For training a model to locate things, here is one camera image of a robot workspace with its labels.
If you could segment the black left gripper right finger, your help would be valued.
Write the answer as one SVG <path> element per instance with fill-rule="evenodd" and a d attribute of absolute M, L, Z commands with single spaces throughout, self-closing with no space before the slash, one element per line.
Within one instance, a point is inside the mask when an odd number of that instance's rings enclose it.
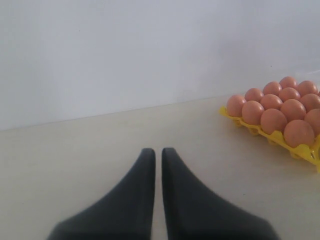
<path fill-rule="evenodd" d="M 162 199 L 170 240 L 277 240 L 271 224 L 202 183 L 174 148 L 162 150 Z"/>

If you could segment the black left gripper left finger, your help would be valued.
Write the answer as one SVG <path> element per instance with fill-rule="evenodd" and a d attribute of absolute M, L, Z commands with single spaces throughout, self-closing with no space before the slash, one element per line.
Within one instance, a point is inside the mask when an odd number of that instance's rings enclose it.
<path fill-rule="evenodd" d="M 107 195 L 57 224 L 48 239 L 151 239 L 155 178 L 155 151 L 144 148 L 132 168 Z"/>

